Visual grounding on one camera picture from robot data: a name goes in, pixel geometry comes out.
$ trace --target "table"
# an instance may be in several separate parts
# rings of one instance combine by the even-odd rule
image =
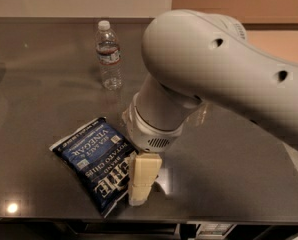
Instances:
[[[103,221],[76,175],[49,146],[95,117],[121,120],[147,72],[150,19],[112,19],[124,86],[106,91],[95,59],[97,19],[0,18],[0,219]],[[127,199],[114,222],[298,224],[298,172],[282,143],[207,103],[164,154],[149,200]],[[19,209],[10,214],[11,203]]]

